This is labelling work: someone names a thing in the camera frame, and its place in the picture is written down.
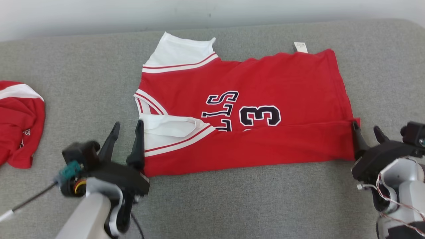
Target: white wall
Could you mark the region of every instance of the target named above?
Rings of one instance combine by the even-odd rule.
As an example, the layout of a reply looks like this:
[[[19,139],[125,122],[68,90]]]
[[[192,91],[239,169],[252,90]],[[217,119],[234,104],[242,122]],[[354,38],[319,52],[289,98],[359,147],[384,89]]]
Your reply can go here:
[[[384,17],[425,27],[425,0],[0,0],[0,41]]]

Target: clothing tag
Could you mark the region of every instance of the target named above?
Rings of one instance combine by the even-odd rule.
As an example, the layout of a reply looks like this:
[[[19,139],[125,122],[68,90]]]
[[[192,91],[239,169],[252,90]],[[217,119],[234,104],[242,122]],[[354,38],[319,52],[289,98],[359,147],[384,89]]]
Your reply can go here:
[[[307,46],[306,46],[305,43],[294,42],[294,45],[295,45],[296,51],[308,53],[307,52]]]

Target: red basketball jersey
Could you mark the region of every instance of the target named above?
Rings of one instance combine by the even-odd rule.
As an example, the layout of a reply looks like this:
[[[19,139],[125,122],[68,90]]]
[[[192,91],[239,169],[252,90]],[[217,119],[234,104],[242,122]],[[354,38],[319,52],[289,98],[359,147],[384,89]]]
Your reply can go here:
[[[143,65],[147,176],[353,158],[332,50],[222,61],[214,41],[165,33]]]

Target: cable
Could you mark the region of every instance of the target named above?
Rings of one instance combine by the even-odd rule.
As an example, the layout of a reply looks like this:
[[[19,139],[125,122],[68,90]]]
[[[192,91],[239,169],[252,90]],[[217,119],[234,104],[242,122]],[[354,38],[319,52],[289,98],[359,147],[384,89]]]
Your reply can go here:
[[[375,189],[376,191],[378,191],[378,189],[376,188],[376,186],[375,185],[373,185],[373,184],[360,184],[363,188],[373,188],[373,189]]]
[[[406,227],[408,227],[408,228],[410,228],[410,229],[415,230],[415,231],[416,231],[419,235],[421,235],[421,236],[425,237],[425,233],[424,233],[423,231],[421,231],[419,228],[416,228],[416,227],[414,227],[414,226],[411,226],[411,225],[407,224],[406,222],[404,222],[404,221],[402,221],[402,220],[400,220],[400,219],[397,219],[397,218],[393,218],[393,217],[391,217],[391,216],[388,216],[388,215],[387,215],[387,214],[385,214],[385,213],[380,213],[380,215],[381,215],[381,216],[384,216],[384,217],[388,217],[388,218],[389,218],[389,219],[391,219],[391,220],[394,220],[394,221],[400,222],[400,223],[402,223],[403,225],[405,225]]]
[[[376,180],[376,190],[378,191],[378,193],[379,193],[379,195],[385,200],[385,201],[388,201],[388,202],[393,202],[393,203],[395,203],[395,204],[397,204],[397,205],[399,205],[399,206],[402,206],[402,207],[407,207],[407,208],[409,208],[409,209],[412,209],[413,211],[415,211],[415,212],[417,212],[417,213],[419,213],[419,215],[421,215],[421,217],[422,217],[422,220],[425,222],[425,214],[423,213],[423,212],[421,212],[421,211],[419,211],[418,209],[416,209],[416,208],[414,208],[414,207],[412,207],[412,206],[409,206],[409,205],[407,205],[407,204],[404,204],[404,203],[399,203],[399,202],[397,202],[397,201],[395,201],[395,200],[393,200],[393,199],[391,199],[391,198],[389,198],[389,197],[387,197],[387,196],[385,196],[383,193],[382,193],[382,191],[381,191],[381,189],[379,188],[379,182],[380,182],[380,180],[381,180],[381,173],[379,173],[378,174],[378,178],[377,178],[377,180]],[[393,218],[393,217],[391,217],[391,216],[389,216],[389,215],[387,215],[387,214],[385,214],[385,213],[380,213],[380,215],[381,216],[384,216],[384,217],[387,217],[387,218],[389,218],[389,219],[391,219],[391,220],[394,220],[394,221],[397,221],[397,222],[400,222],[400,223],[402,223],[403,225],[405,225],[406,227],[408,227],[408,228],[410,228],[410,229],[413,229],[413,230],[415,230],[419,235],[421,235],[421,236],[424,236],[425,237],[425,233],[424,232],[422,232],[420,229],[418,229],[417,227],[414,227],[414,226],[411,226],[411,225],[409,225],[408,223],[406,223],[405,221],[402,221],[402,220],[400,220],[400,219],[396,219],[396,218]]]
[[[74,193],[77,194],[78,187],[84,184],[87,184],[87,181],[85,179],[78,180],[74,186]]]
[[[35,199],[37,199],[39,196],[41,196],[41,195],[43,195],[43,194],[45,194],[45,193],[47,193],[49,190],[51,190],[53,187],[55,187],[56,186],[56,184],[57,183],[52,183],[52,184],[50,184],[48,187],[46,187],[45,189],[43,189],[43,191],[41,191],[41,192],[39,192],[39,193],[37,193],[37,194],[35,194],[34,196],[32,196],[31,198],[29,198],[28,200],[26,200],[25,202],[23,202],[23,203],[21,203],[21,204],[19,204],[18,206],[16,206],[16,207],[14,207],[14,208],[12,208],[12,211],[16,211],[16,210],[18,210],[18,209],[20,209],[20,208],[23,208],[25,205],[27,205],[28,203],[30,203],[30,202],[32,202],[32,201],[34,201]]]
[[[18,210],[21,209],[23,207],[25,207],[25,205],[27,205],[28,203],[34,201],[35,199],[37,199],[38,197],[40,197],[41,195],[47,193],[49,190],[51,190],[52,188],[54,188],[57,185],[57,182],[54,182],[52,184],[50,184],[48,187],[46,187],[45,189],[43,189],[41,192],[35,194],[34,196],[30,197],[29,199],[27,199],[25,202],[19,204],[18,206],[10,209],[9,211],[5,212],[3,215],[0,215],[0,222],[5,220],[6,218],[10,217],[13,215],[13,213]]]
[[[131,213],[130,215],[131,215],[131,218],[133,219],[134,223],[136,224],[137,229],[138,229],[138,230],[139,230],[139,232],[140,232],[140,236],[142,237],[142,239],[145,239],[145,237],[143,236],[142,228],[140,227],[140,224],[139,224],[139,222],[137,221],[136,217],[134,216],[134,214],[133,214],[133,213]]]

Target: white stripe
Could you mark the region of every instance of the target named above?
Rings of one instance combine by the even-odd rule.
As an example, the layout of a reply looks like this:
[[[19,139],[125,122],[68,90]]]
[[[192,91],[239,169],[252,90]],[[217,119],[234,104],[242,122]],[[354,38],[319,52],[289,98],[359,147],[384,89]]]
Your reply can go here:
[[[150,100],[153,104],[151,102],[149,102],[149,101],[144,100],[140,96],[134,94],[134,97],[137,97],[137,98],[139,98],[139,99],[141,99],[143,101],[146,101],[146,103],[148,103],[150,106],[152,106],[152,108],[154,108],[158,114],[161,114],[160,111],[162,111],[162,113],[164,115],[168,115],[168,113],[165,110],[165,108],[162,107],[162,105],[158,101],[156,101],[156,99],[154,99],[152,96],[150,96],[148,93],[142,91],[141,89],[137,89],[136,93],[141,94],[142,96],[146,97],[146,99]]]
[[[175,67],[171,66],[171,67],[167,67],[167,68],[150,69],[150,68],[145,68],[145,67],[150,67],[149,65],[143,65],[142,72],[145,72],[145,73],[163,73],[163,72],[170,72],[170,71],[181,71],[181,70],[195,69],[195,68],[198,68],[198,67],[201,67],[203,65],[208,64],[209,62],[211,62],[212,60],[214,60],[216,58],[218,58],[218,55],[214,54],[214,55],[210,56],[206,61],[203,61],[203,62],[195,64],[195,65],[182,65],[182,66],[175,66]]]
[[[137,97],[134,97],[134,100],[136,101],[137,109],[139,110],[139,118],[140,118],[140,115],[143,112],[142,112],[142,109],[140,108],[140,105],[139,105],[139,99]]]
[[[170,147],[166,147],[166,148],[161,148],[161,149],[158,149],[158,150],[153,150],[153,151],[149,151],[149,152],[145,152],[145,156],[153,156],[153,155],[157,155],[157,154],[163,154],[163,153],[167,153],[167,152],[171,152],[171,151],[174,151],[174,150],[178,150],[178,149],[181,149],[181,148],[184,148],[184,147],[187,147],[187,146],[189,146],[189,145],[192,145],[192,144],[194,144],[194,143],[196,143],[196,142],[198,142],[199,140],[201,140],[201,139],[203,139],[204,137],[206,137],[208,134],[210,134],[210,133],[212,133],[212,132],[214,132],[216,129],[213,127],[213,126],[211,126],[210,124],[206,124],[207,126],[208,126],[208,128],[207,129],[205,129],[202,133],[200,133],[200,134],[198,134],[198,135],[196,135],[195,137],[193,137],[192,139],[190,139],[190,140],[188,140],[188,141],[185,141],[185,142],[182,142],[182,143],[179,143],[179,144],[177,144],[177,145],[173,145],[173,146],[170,146]]]
[[[7,97],[15,97],[15,98],[40,98],[42,101],[44,99],[37,94],[31,87],[25,84],[18,84],[6,87],[4,90],[0,91],[0,99],[4,99]]]
[[[142,105],[143,113],[144,113],[144,114],[150,114],[150,107],[149,107],[149,104],[148,104],[148,103],[146,103],[146,101],[144,101],[144,100],[142,100],[142,101],[140,102],[140,104]]]

